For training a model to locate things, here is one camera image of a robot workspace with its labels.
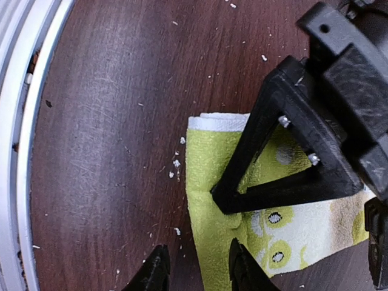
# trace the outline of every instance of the white circular edge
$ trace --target white circular edge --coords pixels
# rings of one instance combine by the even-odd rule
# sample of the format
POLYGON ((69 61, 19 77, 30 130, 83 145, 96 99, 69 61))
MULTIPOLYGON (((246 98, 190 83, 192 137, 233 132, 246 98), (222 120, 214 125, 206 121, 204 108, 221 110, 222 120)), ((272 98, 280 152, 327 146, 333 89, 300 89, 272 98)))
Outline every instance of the white circular edge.
POLYGON ((30 221, 30 177, 33 138, 35 135, 35 125, 38 118, 42 91, 49 72, 50 61, 66 20, 73 7, 73 3, 74 0, 61 1, 48 29, 33 72, 22 119, 16 176, 16 199, 21 253, 29 291, 39 290, 35 270, 30 221))
MULTIPOLYGON (((21 273, 21 262, 17 256, 19 250, 22 251, 22 258, 26 259, 26 262, 24 262, 24 272, 28 285, 30 285, 28 286, 29 291, 39 290, 32 244, 27 246, 27 244, 32 242, 28 203, 29 185, 28 191, 24 191, 24 194, 20 193, 19 195, 22 195, 22 197, 16 198, 16 173, 22 173, 22 170, 18 171, 16 166, 17 163, 22 165, 22 161, 17 162, 19 157, 12 150, 12 147, 14 143, 19 142, 24 102, 22 89, 27 67, 32 54, 37 49, 38 39, 44 36, 43 34, 46 34, 45 27, 47 28, 51 23, 60 3, 60 0, 33 1, 25 20, 23 17, 16 17, 19 21, 24 21, 24 23, 17 25, 13 23, 14 27, 21 26, 19 35, 8 38, 16 38, 16 40, 13 48, 9 47, 12 53, 6 66, 7 69, 0 92, 0 265, 2 283, 5 285, 4 291, 24 291, 26 289, 21 273), (17 207, 19 206, 23 207, 24 210, 27 209, 28 212, 18 210, 17 207)), ((25 182, 29 182, 27 178, 28 176, 25 175, 25 182)))
MULTIPOLYGON (((19 35, 21 24, 24 22, 33 0, 11 0, 2 6, 0 14, 0 70, 8 66, 10 52, 19 35)), ((3 71, 0 71, 0 83, 3 80, 3 71)))

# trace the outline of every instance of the dark wood table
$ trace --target dark wood table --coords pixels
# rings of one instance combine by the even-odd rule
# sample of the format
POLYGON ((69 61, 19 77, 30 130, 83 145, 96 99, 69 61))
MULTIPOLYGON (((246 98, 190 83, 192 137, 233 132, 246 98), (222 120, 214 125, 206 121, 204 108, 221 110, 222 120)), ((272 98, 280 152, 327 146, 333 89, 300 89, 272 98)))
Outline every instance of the dark wood table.
MULTIPOLYGON (((181 182, 168 177, 175 150, 184 155, 187 118, 249 112, 280 60, 307 55, 307 37, 294 23, 314 2, 76 3, 33 149, 42 291, 120 291, 161 243, 172 257, 171 290, 203 290, 184 170, 181 182)), ((283 290, 373 290, 366 254, 362 243, 274 282, 283 290)))

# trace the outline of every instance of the white crumb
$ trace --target white crumb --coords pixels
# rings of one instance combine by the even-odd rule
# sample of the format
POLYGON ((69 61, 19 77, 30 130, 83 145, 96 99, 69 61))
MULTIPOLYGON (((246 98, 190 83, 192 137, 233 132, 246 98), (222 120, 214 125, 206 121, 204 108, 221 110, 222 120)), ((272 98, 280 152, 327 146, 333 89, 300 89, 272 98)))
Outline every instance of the white crumb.
POLYGON ((176 235, 181 235, 181 230, 177 227, 174 227, 174 230, 176 231, 176 235))
POLYGON ((31 74, 31 73, 27 73, 26 74, 26 76, 25 76, 25 80, 24 80, 24 82, 26 83, 26 84, 31 84, 31 82, 32 82, 32 77, 33 77, 33 75, 31 74))
POLYGON ((173 161, 172 163, 174 164, 174 166, 175 166, 176 168, 179 168, 180 165, 181 165, 181 163, 180 163, 177 159, 176 159, 175 161, 173 161))
POLYGON ((295 86, 298 86, 301 83, 301 81, 303 81, 303 78, 304 78, 304 76, 300 77, 298 82, 296 82, 295 86))

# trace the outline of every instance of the towel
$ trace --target towel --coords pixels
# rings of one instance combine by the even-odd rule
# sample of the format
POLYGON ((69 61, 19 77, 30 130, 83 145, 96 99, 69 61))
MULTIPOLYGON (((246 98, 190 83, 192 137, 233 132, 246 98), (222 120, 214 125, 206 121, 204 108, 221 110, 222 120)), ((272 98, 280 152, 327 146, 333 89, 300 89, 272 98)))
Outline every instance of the towel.
MULTIPOLYGON (((364 203, 373 198, 365 187, 343 199, 224 215, 210 189, 225 169, 249 115, 203 113, 189 118, 186 137, 186 192, 193 237, 206 291, 231 290, 230 242, 238 238, 269 276, 301 270, 367 239, 364 203)), ((239 191, 310 167, 291 135, 278 127, 239 191)))

